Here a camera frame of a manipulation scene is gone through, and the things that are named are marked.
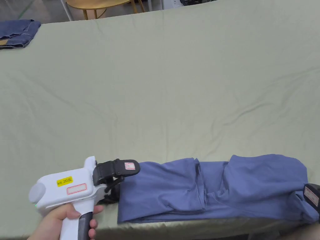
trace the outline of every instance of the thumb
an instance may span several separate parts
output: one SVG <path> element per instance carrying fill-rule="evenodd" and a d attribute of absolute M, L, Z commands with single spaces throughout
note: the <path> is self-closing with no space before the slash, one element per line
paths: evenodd
<path fill-rule="evenodd" d="M 72 204 L 64 204 L 53 209 L 48 216 L 59 220 L 63 220 L 65 218 L 77 219 L 81 216 L 81 213 L 77 212 Z"/>

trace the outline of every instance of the blue shirt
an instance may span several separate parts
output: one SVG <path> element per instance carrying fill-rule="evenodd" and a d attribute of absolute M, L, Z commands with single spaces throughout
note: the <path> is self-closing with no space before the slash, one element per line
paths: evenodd
<path fill-rule="evenodd" d="M 233 217 L 313 223 L 318 213 L 304 200 L 307 169 L 283 155 L 229 162 L 185 158 L 140 163 L 121 183 L 118 222 L 162 222 Z"/>

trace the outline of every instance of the white plastic casing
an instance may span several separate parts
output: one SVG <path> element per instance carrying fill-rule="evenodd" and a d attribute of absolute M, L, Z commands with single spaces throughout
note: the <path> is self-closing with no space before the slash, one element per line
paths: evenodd
<path fill-rule="evenodd" d="M 42 216 L 65 203 L 72 203 L 84 215 L 93 211 L 94 205 L 104 198 L 105 184 L 93 185 L 94 156 L 85 160 L 84 167 L 50 174 L 40 178 L 29 193 L 29 200 L 36 204 Z M 58 186 L 57 181 L 72 177 L 72 183 Z M 60 239 L 78 239 L 78 219 L 63 220 Z"/>

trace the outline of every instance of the wooden stool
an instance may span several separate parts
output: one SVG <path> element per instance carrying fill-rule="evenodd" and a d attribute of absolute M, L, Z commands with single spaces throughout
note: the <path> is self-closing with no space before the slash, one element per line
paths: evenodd
<path fill-rule="evenodd" d="M 145 12 L 142 5 L 142 1 L 138 0 L 141 10 Z M 105 9 L 131 2 L 133 12 L 138 13 L 134 0 L 67 0 L 67 4 L 73 8 L 81 9 L 83 11 L 84 18 L 88 20 L 87 10 L 94 11 L 94 18 L 97 19 L 97 9 Z"/>

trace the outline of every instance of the black handle grip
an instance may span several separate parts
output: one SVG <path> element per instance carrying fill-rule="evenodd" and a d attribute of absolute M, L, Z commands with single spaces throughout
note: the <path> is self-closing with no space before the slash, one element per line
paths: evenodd
<path fill-rule="evenodd" d="M 90 240 L 89 230 L 90 221 L 93 217 L 93 212 L 87 212 L 79 218 L 78 224 L 78 240 Z"/>

